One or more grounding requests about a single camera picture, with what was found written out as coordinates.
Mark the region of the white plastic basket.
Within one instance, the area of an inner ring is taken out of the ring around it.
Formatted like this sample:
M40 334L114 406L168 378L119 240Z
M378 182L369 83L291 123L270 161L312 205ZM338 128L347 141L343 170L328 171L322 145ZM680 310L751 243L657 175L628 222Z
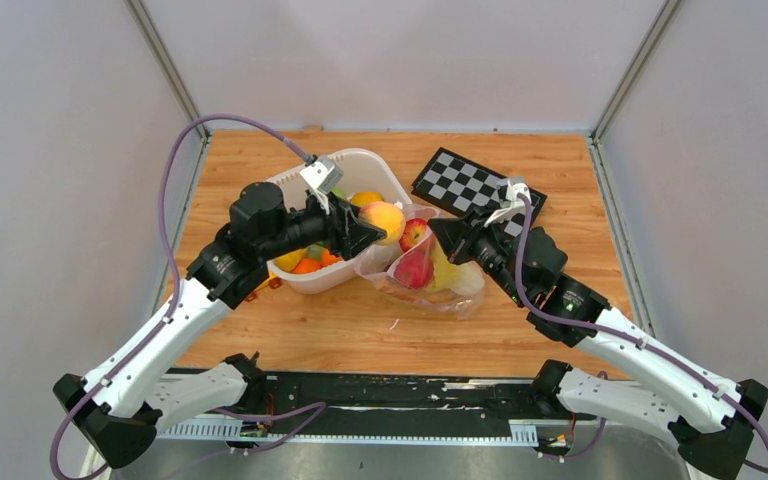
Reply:
M376 191L389 203L413 203L389 165L378 154L362 148L347 148L330 153L329 157L343 171L337 186L348 197L359 191ZM288 208L305 207L307 184L300 175L301 170L302 166L297 166L266 179L282 189L284 204ZM340 261L301 275L284 272L275 267L272 261L267 266L271 273L297 293L318 294L356 277L357 262L357 258Z

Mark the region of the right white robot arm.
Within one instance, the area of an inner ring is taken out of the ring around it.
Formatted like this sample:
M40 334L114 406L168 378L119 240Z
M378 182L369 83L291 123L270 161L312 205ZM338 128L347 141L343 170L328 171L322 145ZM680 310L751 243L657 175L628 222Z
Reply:
M601 358L637 383L548 360L531 384L537 413L594 415L638 429L715 479L734 479L750 466L755 439L768 453L768 433L759 424L767 387L717 375L641 330L604 296L565 274L568 256L542 228L527 227L511 239L479 210L432 219L429 227L450 263L480 266L528 309L527 320L539 333ZM761 470L768 474L768 465Z

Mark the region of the yellow peach fruit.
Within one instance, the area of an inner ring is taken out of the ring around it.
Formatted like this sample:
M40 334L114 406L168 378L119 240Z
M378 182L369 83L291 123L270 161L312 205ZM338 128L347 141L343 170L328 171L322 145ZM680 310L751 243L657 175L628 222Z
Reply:
M405 214L395 204L384 201L371 202L360 208L359 218L385 232L385 238L378 241L379 245L395 244L404 233Z

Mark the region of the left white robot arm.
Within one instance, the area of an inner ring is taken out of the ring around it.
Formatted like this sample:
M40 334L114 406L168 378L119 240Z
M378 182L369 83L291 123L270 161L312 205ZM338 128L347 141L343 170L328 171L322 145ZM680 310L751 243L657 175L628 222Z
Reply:
M71 422L112 469L133 463L159 433L194 416L233 405L253 413L264 405L266 375L243 354L168 386L159 381L267 280L268 261L318 242L351 259L386 237L361 219L359 207L333 193L309 195L302 210L286 208L281 188L271 182L246 186L229 217L165 309L98 367L84 376L65 374L53 387Z

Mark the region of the yellow napa cabbage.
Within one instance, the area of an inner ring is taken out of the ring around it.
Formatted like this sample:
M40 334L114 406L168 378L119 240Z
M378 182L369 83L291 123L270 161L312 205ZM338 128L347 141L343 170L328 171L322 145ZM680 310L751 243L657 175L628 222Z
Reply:
M448 290L458 296L474 296L485 287L484 276L475 264L450 263L437 241L431 249L431 262L433 279L426 287L429 292Z

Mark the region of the clear zip top bag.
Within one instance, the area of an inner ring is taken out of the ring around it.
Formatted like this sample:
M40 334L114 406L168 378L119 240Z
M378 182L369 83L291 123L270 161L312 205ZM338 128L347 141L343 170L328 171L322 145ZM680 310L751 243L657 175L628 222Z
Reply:
M401 202L391 204L395 204L402 209L406 221L411 218L406 215L405 209L420 205L403 205ZM437 239L428 226L425 237L411 250L417 248L427 249L431 256L431 249L435 241ZM426 288L414 290L401 285L394 279L393 271L405 253L407 252L401 250L399 241L391 245L379 245L376 242L357 257L358 262L355 265L355 272L361 278L369 281L377 291L393 300L427 311L437 311L460 318L470 315L484 299L485 287L477 295L458 296L448 290L429 292Z

